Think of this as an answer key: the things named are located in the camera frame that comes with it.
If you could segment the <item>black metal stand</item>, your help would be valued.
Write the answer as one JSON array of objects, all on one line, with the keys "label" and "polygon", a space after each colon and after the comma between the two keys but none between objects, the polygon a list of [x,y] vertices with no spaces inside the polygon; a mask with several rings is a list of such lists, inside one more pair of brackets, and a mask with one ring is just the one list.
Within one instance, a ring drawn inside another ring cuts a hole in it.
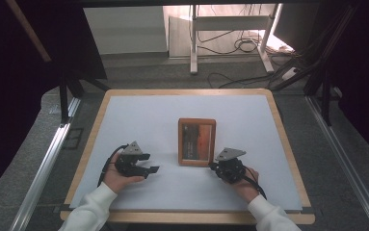
[{"label": "black metal stand", "polygon": [[64,126],[70,120],[69,108],[67,104],[67,91],[76,97],[80,98],[84,95],[85,91],[82,87],[81,81],[86,81],[89,84],[99,88],[100,90],[107,91],[110,89],[107,85],[99,82],[98,80],[89,77],[81,71],[71,70],[65,71],[60,77],[60,104],[61,104],[61,125]]},{"label": "black metal stand", "polygon": [[321,90],[321,117],[323,121],[331,126],[329,120],[329,103],[330,103],[330,77],[327,69],[318,64],[312,71],[307,83],[303,88],[303,92],[305,95],[314,96],[318,89]]}]

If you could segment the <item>person's left hand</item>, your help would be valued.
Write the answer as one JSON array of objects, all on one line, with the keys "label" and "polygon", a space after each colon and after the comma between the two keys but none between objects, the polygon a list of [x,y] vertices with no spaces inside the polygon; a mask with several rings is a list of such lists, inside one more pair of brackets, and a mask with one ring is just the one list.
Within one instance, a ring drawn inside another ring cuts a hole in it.
[{"label": "person's left hand", "polygon": [[105,171],[105,175],[103,178],[103,182],[114,192],[119,193],[123,188],[128,186],[129,184],[142,182],[145,179],[143,176],[131,176],[125,177],[121,175],[115,167],[115,162],[119,158],[119,154],[115,154],[110,164],[107,166]]}]

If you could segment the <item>dark floor outlet plate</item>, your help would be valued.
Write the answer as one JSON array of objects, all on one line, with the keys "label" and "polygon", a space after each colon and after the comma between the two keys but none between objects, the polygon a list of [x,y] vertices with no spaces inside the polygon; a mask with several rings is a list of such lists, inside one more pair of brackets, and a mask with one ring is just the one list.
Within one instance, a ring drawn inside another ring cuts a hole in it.
[{"label": "dark floor outlet plate", "polygon": [[66,139],[63,144],[63,149],[69,150],[77,149],[82,139],[83,131],[84,131],[83,128],[70,129],[66,135]]}]

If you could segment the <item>white desk frame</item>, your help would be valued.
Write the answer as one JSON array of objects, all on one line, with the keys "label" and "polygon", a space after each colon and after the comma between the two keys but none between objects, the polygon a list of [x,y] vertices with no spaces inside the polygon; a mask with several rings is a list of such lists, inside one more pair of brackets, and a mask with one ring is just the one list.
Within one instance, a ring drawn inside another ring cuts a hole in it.
[{"label": "white desk frame", "polygon": [[198,46],[197,32],[199,31],[264,31],[263,39],[256,46],[259,57],[268,74],[274,73],[266,51],[269,36],[277,24],[277,17],[281,14],[282,5],[275,4],[269,15],[240,15],[240,16],[197,16],[196,6],[193,5],[190,22],[190,35],[192,36],[190,51],[190,73],[198,73]]}]

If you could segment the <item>person's right hand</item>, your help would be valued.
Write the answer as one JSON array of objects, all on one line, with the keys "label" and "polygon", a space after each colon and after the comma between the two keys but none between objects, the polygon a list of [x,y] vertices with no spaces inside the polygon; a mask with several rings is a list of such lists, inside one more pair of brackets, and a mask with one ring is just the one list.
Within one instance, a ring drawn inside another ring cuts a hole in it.
[{"label": "person's right hand", "polygon": [[[259,173],[253,168],[248,168],[246,170],[246,176],[249,177],[254,182],[257,181]],[[241,180],[238,183],[231,185],[232,189],[238,193],[238,195],[243,198],[247,203],[253,201],[257,196],[259,196],[258,190],[248,181]]]}]

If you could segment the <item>white board wooden frame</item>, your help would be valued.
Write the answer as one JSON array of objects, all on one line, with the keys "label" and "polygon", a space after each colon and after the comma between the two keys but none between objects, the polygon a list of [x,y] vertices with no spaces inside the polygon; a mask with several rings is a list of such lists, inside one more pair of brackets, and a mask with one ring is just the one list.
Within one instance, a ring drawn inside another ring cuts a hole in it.
[{"label": "white board wooden frame", "polygon": [[241,161],[259,173],[269,202],[286,211],[302,209],[268,100],[263,95],[145,95],[111,97],[72,207],[96,189],[112,152],[136,142],[157,172],[124,188],[115,210],[244,211],[246,202],[208,167],[182,167],[177,158],[178,121],[216,121],[215,150],[243,151]]}]

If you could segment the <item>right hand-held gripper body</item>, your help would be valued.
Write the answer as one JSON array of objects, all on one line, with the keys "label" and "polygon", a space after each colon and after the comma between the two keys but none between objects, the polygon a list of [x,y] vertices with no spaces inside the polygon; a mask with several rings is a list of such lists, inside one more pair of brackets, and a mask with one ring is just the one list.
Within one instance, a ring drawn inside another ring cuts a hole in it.
[{"label": "right hand-held gripper body", "polygon": [[239,157],[245,154],[244,150],[225,147],[214,162],[219,164],[219,168],[213,171],[226,183],[234,184],[239,182],[246,172]]}]

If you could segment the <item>white panel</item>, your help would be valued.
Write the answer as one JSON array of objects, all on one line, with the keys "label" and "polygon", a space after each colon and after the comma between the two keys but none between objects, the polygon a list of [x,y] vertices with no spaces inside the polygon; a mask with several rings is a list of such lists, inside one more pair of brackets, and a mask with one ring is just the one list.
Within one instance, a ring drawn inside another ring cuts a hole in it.
[{"label": "white panel", "polygon": [[167,52],[163,8],[85,8],[100,55]]}]

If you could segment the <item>wooden picture frame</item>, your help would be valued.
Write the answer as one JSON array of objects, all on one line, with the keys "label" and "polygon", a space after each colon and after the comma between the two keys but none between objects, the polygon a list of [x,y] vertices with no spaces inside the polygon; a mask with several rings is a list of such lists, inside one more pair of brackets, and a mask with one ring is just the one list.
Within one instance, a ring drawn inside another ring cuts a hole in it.
[{"label": "wooden picture frame", "polygon": [[178,163],[187,167],[208,167],[214,158],[216,120],[178,120]]}]

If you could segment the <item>wooden bar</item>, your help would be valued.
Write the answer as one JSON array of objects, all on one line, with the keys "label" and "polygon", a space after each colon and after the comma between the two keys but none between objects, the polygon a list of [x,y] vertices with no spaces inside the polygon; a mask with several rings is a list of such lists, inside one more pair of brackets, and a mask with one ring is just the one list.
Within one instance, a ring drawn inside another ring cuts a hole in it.
[{"label": "wooden bar", "polygon": [[35,48],[37,49],[38,53],[40,54],[40,57],[45,63],[50,63],[51,58],[48,54],[48,52],[45,50],[44,46],[42,45],[38,35],[36,34],[35,30],[31,26],[30,22],[26,18],[23,11],[20,9],[19,5],[15,0],[5,0],[5,2],[8,4],[9,8],[13,12],[15,18],[18,20],[21,27],[24,29],[26,35],[30,39],[30,41],[33,43]]}]

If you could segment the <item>dark curtain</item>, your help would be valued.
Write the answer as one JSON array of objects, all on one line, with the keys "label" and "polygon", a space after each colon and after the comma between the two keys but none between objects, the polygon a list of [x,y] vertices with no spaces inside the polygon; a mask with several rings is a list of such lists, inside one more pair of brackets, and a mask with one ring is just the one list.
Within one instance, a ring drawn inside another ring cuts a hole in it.
[{"label": "dark curtain", "polygon": [[87,17],[61,0],[14,0],[48,54],[43,58],[7,0],[0,0],[0,178],[40,111],[42,96],[64,78],[104,79]]},{"label": "dark curtain", "polygon": [[330,69],[332,83],[342,91],[340,109],[369,143],[369,0],[358,1]]}]

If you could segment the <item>aluminium rail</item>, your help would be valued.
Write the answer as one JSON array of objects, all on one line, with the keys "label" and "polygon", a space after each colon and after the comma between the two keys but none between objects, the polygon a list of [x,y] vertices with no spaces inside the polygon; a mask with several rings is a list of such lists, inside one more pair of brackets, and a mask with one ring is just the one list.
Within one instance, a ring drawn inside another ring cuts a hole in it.
[{"label": "aluminium rail", "polygon": [[327,125],[325,120],[322,118],[321,106],[316,101],[316,98],[313,96],[306,96],[305,101],[310,107],[311,112],[314,114],[316,121],[318,122],[326,140],[329,143],[332,153],[336,157],[346,178],[354,190],[360,205],[369,219],[369,190],[365,186],[363,180],[360,178],[359,173],[356,171],[355,166],[351,162],[346,150],[343,148],[332,127]]},{"label": "aluminium rail", "polygon": [[73,97],[70,104],[66,106],[66,119],[61,122],[56,133],[41,161],[40,167],[34,177],[34,180],[26,193],[21,206],[13,220],[9,231],[25,231],[26,227],[34,213],[45,184],[49,178],[50,172],[60,153],[66,135],[69,131],[72,120],[78,110],[81,100]]}]

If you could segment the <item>white power strip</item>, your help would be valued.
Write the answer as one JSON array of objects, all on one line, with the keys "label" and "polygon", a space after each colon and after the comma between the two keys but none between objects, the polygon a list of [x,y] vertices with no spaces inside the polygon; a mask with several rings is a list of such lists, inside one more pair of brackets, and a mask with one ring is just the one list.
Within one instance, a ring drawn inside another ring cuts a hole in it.
[{"label": "white power strip", "polygon": [[282,80],[286,81],[295,76],[300,70],[297,67],[291,67],[282,75]]}]

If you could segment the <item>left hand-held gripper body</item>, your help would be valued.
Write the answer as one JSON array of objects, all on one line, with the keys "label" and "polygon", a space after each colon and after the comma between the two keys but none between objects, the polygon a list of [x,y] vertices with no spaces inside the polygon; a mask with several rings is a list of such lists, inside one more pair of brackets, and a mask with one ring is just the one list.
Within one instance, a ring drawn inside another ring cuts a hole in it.
[{"label": "left hand-held gripper body", "polygon": [[115,163],[115,167],[118,172],[125,177],[143,176],[143,167],[137,166],[137,163],[139,162],[137,157],[141,154],[145,153],[135,141],[131,142],[126,147],[123,147],[123,151],[119,154],[119,158]]}]

